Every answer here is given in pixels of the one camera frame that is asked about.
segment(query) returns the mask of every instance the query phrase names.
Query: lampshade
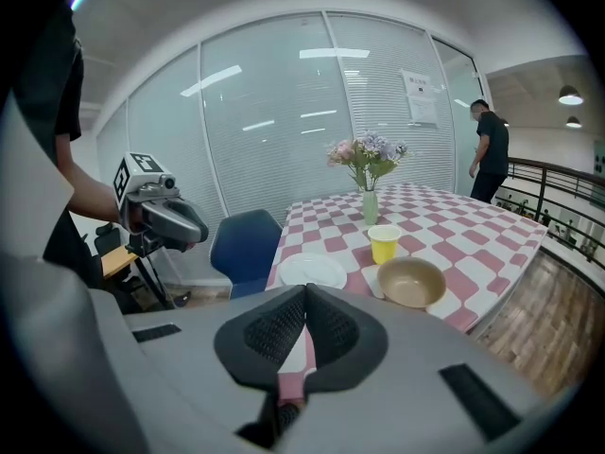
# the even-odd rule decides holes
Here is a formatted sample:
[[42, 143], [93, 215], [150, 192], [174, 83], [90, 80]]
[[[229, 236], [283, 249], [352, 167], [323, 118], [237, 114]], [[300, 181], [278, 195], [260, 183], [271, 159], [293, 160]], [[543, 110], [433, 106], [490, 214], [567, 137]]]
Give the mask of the lampshade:
[[577, 119], [575, 116], [569, 116], [569, 119], [567, 120], [567, 126], [569, 128], [581, 128], [582, 125], [579, 122], [579, 119]]
[[581, 104], [584, 101], [582, 96], [579, 95], [578, 89], [574, 86], [564, 85], [559, 92], [559, 102], [561, 104], [569, 104], [575, 106]]

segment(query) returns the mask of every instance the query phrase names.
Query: brown bowl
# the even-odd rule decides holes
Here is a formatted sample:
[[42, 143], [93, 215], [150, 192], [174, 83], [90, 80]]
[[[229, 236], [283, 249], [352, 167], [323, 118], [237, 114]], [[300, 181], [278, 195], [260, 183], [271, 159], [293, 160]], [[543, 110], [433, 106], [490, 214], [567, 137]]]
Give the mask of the brown bowl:
[[398, 305], [425, 309], [445, 294], [441, 270], [418, 257], [395, 257], [378, 269], [378, 284], [385, 298]]

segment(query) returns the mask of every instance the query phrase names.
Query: pink flower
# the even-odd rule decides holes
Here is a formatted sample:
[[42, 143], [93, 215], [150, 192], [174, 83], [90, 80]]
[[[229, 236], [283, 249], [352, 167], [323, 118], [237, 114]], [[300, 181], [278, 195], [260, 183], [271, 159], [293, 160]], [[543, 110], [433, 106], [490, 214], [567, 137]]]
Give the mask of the pink flower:
[[337, 155], [342, 160], [351, 160], [353, 158], [353, 148], [351, 148], [351, 142], [349, 140], [342, 140], [337, 146]]

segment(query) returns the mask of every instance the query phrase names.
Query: black table leg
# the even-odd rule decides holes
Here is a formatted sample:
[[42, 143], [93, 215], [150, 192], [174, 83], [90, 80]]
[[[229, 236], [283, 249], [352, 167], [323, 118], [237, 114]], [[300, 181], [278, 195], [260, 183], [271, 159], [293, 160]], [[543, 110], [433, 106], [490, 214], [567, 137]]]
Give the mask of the black table leg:
[[162, 292], [160, 291], [158, 286], [153, 282], [153, 279], [151, 279], [151, 276], [147, 272], [147, 269], [145, 269], [145, 265], [143, 264], [143, 261], [141, 260], [141, 258], [137, 257], [134, 260], [134, 264], [136, 264], [136, 267], [138, 268], [139, 272], [143, 276], [143, 280], [147, 284], [147, 287], [149, 289], [151, 289], [151, 292], [153, 292], [153, 294], [158, 299], [160, 304], [164, 307], [164, 309], [172, 309], [170, 307], [170, 305], [168, 304], [168, 301], [166, 300], [165, 296], [162, 294]]

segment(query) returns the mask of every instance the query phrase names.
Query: green vase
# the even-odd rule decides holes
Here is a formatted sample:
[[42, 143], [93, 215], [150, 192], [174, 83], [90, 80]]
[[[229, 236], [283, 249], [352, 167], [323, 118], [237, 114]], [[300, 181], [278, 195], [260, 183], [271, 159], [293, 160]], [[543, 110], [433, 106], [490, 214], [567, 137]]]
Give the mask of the green vase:
[[378, 220], [378, 197], [373, 190], [363, 192], [363, 217], [368, 225], [375, 225]]

